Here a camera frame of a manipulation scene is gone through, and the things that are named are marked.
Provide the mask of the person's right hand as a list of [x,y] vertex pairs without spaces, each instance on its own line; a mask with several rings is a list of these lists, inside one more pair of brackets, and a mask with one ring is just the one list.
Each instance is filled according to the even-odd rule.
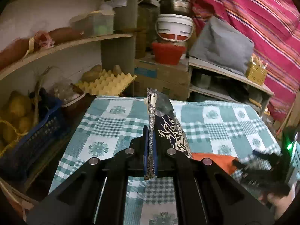
[[288,196],[279,197],[274,193],[270,193],[267,195],[267,201],[274,205],[274,218],[278,220],[284,212],[288,209],[291,205],[293,199],[295,198],[295,189],[294,187],[291,188]]

